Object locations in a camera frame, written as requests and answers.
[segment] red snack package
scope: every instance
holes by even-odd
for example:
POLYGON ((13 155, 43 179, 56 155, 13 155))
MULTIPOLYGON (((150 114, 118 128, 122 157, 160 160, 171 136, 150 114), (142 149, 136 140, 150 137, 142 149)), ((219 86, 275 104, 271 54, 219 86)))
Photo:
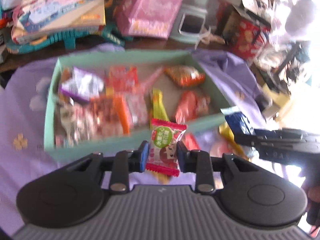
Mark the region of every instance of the red snack package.
POLYGON ((153 131, 146 169, 168 176, 179 176, 176 147, 187 126, 159 119, 152 119, 151 125, 153 131))
POLYGON ((109 76, 106 78, 106 94, 113 92, 132 92, 138 84, 138 72, 136 67, 113 66, 109 68, 109 76))
POLYGON ((201 115, 208 114, 210 98, 207 96, 199 97, 193 91, 185 91, 180 99, 177 112, 176 122, 186 123, 194 120, 201 115))
POLYGON ((200 150, 200 147, 198 145, 198 142, 195 138, 195 136, 192 133, 187 133, 184 135, 183 139, 183 144, 185 147, 189 150, 200 150))

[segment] yellow snack package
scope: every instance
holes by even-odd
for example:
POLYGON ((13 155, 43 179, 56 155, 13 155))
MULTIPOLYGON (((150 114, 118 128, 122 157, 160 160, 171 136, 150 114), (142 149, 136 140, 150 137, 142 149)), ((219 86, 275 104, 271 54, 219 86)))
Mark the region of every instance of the yellow snack package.
POLYGON ((160 89, 153 88, 151 98, 153 118, 164 121, 170 121, 167 112, 165 111, 162 98, 162 91, 160 89))
POLYGON ((233 135, 233 132, 231 131, 227 122, 224 122, 222 125, 219 126, 219 133, 223 138, 225 138, 228 141, 228 143, 230 143, 233 149, 236 150, 238 156, 246 160, 249 160, 247 155, 245 155, 242 147, 235 142, 235 136, 233 135))

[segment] pink snack package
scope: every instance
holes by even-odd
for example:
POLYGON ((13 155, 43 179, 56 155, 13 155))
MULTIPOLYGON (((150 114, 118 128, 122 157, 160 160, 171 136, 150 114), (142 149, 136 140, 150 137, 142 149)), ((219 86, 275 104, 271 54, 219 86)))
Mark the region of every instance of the pink snack package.
POLYGON ((123 0, 116 13, 122 35, 168 39, 182 0, 123 0))
POLYGON ((182 139, 187 126, 159 119, 152 119, 151 125, 153 130, 146 169, 168 176, 179 176, 177 142, 182 139))

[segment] open cardboard box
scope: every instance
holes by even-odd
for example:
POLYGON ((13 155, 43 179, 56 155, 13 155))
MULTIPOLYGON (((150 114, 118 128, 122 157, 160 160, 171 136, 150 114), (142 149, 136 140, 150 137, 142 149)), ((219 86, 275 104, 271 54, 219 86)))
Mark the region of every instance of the open cardboard box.
MULTIPOLYGON (((150 140, 151 131, 145 127, 133 131, 129 136, 109 137, 99 141, 83 141, 74 147, 55 147, 55 111, 57 107, 57 91, 60 75, 64 68, 77 66, 79 68, 104 69, 110 65, 137 65, 142 75, 152 73, 152 65, 191 65, 200 72, 204 70, 192 59, 186 51, 157 51, 157 50, 127 50, 126 52, 93 52, 60 57, 53 72, 49 89, 48 103, 44 127, 44 149, 56 160, 78 159, 92 152, 102 152, 105 156, 115 155, 124 149, 136 149, 143 140, 150 140)), ((157 80, 153 87, 163 90, 164 105, 170 117, 174 113, 179 97, 183 90, 177 89, 173 81, 164 74, 157 80)), ((224 121, 221 108, 231 107, 222 92, 210 78, 196 88, 209 95, 212 102, 209 115, 200 117, 188 123, 188 132, 199 132, 214 129, 224 121)))

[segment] orange snack package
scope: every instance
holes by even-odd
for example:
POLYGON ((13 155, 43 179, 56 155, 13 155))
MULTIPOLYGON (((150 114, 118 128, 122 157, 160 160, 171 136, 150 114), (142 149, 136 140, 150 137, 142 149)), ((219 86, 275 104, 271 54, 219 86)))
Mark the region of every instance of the orange snack package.
POLYGON ((194 91, 185 91, 181 96, 177 108, 176 122, 186 123, 198 118, 201 115, 208 114, 209 104, 209 97, 199 97, 194 91))
POLYGON ((166 67, 164 72, 180 87, 192 87, 204 82, 205 74, 191 66, 166 67))

